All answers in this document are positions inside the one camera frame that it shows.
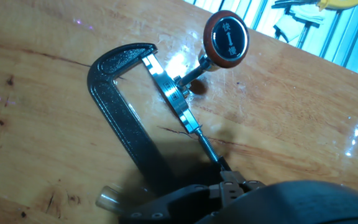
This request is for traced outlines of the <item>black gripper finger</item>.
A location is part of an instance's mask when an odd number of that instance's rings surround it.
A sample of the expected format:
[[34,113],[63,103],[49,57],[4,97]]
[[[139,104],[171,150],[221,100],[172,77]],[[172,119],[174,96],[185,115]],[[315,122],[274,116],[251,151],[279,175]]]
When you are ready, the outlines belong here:
[[220,175],[223,181],[236,183],[245,192],[265,187],[265,184],[258,180],[246,180],[238,171],[221,171]]
[[129,210],[120,223],[198,223],[219,213],[243,194],[238,184],[189,185]]

